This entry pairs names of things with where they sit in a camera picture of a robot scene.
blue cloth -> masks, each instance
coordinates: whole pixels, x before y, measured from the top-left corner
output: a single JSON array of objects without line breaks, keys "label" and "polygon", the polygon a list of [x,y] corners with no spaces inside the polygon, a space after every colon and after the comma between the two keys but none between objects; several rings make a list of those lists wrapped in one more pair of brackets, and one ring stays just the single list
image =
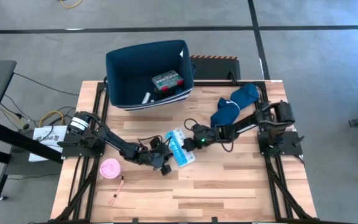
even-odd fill
[{"label": "blue cloth", "polygon": [[230,96],[230,100],[220,98],[218,111],[211,116],[211,128],[232,124],[240,115],[240,110],[255,102],[258,99],[258,95],[256,86],[248,83],[234,91]]},{"label": "blue cloth", "polygon": [[242,86],[240,89],[234,91],[230,100],[239,105],[240,110],[246,108],[251,103],[255,102],[259,98],[258,90],[254,84],[248,83]]}]

gray carpet floor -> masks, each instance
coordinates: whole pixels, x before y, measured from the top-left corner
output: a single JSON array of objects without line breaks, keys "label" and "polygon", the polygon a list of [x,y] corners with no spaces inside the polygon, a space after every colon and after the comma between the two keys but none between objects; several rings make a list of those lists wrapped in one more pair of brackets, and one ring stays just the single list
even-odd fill
[{"label": "gray carpet floor", "polygon": [[[356,0],[254,2],[260,26],[358,25]],[[0,0],[0,29],[251,25],[244,0],[83,0],[69,10],[58,1]],[[302,146],[318,216],[358,223],[358,128],[347,123],[358,117],[358,30],[261,36],[271,79],[284,81],[295,126],[306,136]],[[83,80],[106,76],[110,50],[170,39],[185,40],[191,54],[237,56],[243,79],[262,78],[252,31],[0,34],[0,60],[15,60],[17,73],[78,93]],[[7,95],[33,119],[77,101],[17,76]],[[7,98],[2,102],[14,109]],[[0,123],[15,129],[2,114]],[[0,144],[0,150],[8,149]],[[0,223],[48,220],[57,184],[58,175],[8,180],[3,194],[10,198],[0,202]]]}]

wooden tabletop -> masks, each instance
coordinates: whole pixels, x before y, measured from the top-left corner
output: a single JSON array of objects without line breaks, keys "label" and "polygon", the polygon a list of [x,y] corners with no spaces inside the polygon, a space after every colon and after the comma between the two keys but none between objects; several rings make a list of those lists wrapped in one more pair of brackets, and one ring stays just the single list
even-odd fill
[{"label": "wooden tabletop", "polygon": [[[92,112],[96,85],[96,81],[83,82],[77,111]],[[266,87],[271,102],[287,100],[281,81],[266,81]],[[111,131],[129,142],[158,134],[164,136],[176,128],[182,128],[187,136],[192,136],[184,129],[184,120],[193,118],[201,124],[209,125],[219,98],[228,99],[237,88],[196,86],[183,102],[139,111],[124,111],[109,104],[106,124]],[[254,110],[253,105],[248,106],[241,111],[239,119]],[[139,218],[140,222],[210,222],[211,217],[218,217],[220,222],[274,221],[257,132],[258,129],[254,128],[242,133],[234,142],[232,152],[225,152],[220,144],[194,151],[196,161],[182,168],[171,159],[169,164],[172,172],[165,177],[159,170],[153,171],[149,166],[124,161],[115,149],[106,146],[101,163],[108,158],[117,159],[121,163],[125,183],[115,204],[110,207],[108,203],[120,180],[104,179],[98,175],[91,221],[131,222],[132,218]],[[66,159],[63,163],[51,218],[57,217],[67,206],[76,160]],[[282,156],[282,161],[289,191],[305,211],[315,217],[303,164],[293,156]],[[279,190],[278,197],[281,214],[285,217]],[[82,203],[80,218],[84,214],[85,205]]]}]

pink cup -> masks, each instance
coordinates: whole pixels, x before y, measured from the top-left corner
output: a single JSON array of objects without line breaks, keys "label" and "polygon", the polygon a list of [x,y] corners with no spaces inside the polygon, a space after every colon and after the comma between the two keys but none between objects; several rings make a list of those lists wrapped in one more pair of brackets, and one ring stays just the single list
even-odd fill
[{"label": "pink cup", "polygon": [[107,179],[115,179],[121,173],[121,166],[116,159],[106,159],[100,166],[100,174]]}]

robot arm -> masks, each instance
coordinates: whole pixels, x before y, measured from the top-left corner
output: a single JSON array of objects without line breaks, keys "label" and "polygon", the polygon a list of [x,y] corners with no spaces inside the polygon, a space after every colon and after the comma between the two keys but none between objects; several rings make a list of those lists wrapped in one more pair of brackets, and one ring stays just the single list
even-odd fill
[{"label": "robot arm", "polygon": [[[89,126],[94,121],[99,128],[90,131]],[[97,150],[104,147],[106,143],[119,151],[126,161],[138,165],[152,166],[154,170],[161,169],[163,175],[167,175],[171,169],[168,162],[172,156],[168,146],[158,137],[154,137],[150,142],[151,149],[134,142],[126,142],[118,135],[110,131],[109,127],[102,123],[100,117],[96,114],[85,111],[76,112],[70,125],[67,127],[68,134],[80,136],[78,141],[58,142],[61,147],[83,147],[89,150]]]},{"label": "robot arm", "polygon": [[[274,109],[276,122],[264,119],[266,114],[270,115],[271,109]],[[182,148],[193,151],[196,148],[201,149],[214,143],[230,143],[236,140],[241,133],[259,125],[265,125],[267,131],[270,131],[271,144],[269,147],[280,147],[280,135],[286,127],[291,126],[294,122],[295,119],[289,103],[283,101],[272,103],[234,124],[219,126],[215,129],[196,122],[189,129],[194,134],[193,138],[186,138]]]}]

